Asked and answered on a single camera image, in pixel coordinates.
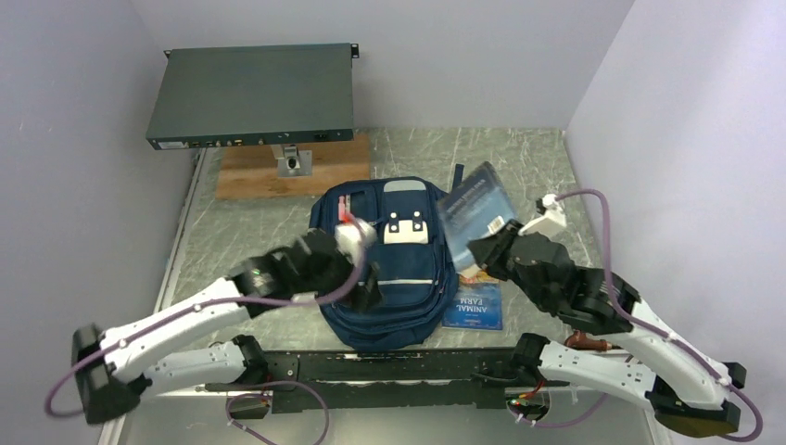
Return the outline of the navy blue student backpack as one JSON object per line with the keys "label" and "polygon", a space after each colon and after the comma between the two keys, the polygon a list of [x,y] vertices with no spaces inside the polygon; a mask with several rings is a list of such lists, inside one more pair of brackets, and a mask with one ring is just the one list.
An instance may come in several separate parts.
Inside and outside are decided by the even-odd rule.
{"label": "navy blue student backpack", "polygon": [[344,195],[351,195],[351,215],[375,228],[366,265],[379,266],[383,301],[366,313],[323,305],[323,318],[345,345],[361,352],[424,342],[459,287],[437,212],[446,192],[415,176],[349,181],[316,201],[310,226],[333,233],[339,225],[337,201]]}

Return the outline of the Animal Farm book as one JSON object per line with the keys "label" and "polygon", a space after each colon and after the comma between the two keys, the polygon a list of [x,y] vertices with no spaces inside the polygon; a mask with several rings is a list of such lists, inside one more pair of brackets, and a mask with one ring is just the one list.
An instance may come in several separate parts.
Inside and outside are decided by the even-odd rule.
{"label": "Animal Farm book", "polygon": [[460,276],[458,290],[443,315],[441,325],[446,328],[501,331],[500,281],[485,272],[473,278]]}

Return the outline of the Nineteen Eighty-Four book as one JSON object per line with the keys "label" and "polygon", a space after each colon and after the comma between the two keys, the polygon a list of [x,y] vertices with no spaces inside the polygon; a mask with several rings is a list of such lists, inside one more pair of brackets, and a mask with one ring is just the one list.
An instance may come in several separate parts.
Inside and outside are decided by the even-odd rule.
{"label": "Nineteen Eighty-Four book", "polygon": [[437,202],[442,233],[455,270],[464,278],[480,271],[469,243],[499,232],[517,217],[493,165],[484,161]]}

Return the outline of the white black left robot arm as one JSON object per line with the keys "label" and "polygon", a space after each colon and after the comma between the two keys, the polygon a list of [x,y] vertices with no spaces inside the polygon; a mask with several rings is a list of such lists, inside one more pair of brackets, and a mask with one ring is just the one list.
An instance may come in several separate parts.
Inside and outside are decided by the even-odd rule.
{"label": "white black left robot arm", "polygon": [[218,347],[184,350],[232,324],[283,308],[347,302],[366,309],[378,300],[369,278],[374,228],[363,220],[331,232],[310,229],[288,245],[251,257],[195,295],[146,318],[102,329],[76,329],[71,366],[91,426],[115,420],[150,397],[202,383],[258,387],[268,364],[257,340],[242,335]]}

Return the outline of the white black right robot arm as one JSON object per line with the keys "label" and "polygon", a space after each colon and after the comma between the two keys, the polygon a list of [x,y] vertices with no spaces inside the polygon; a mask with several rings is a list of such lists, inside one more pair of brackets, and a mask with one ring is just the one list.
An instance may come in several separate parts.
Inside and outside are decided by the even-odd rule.
{"label": "white black right robot arm", "polygon": [[668,333],[625,280],[614,275],[607,284],[603,270],[576,265],[565,246],[538,233],[521,235],[520,226],[511,221],[499,233],[470,242],[475,264],[515,283],[540,311],[626,350],[638,363],[523,334],[510,362],[516,381],[575,383],[649,411],[683,436],[740,440],[742,411],[730,395],[744,386],[741,364],[703,356],[681,336]]}

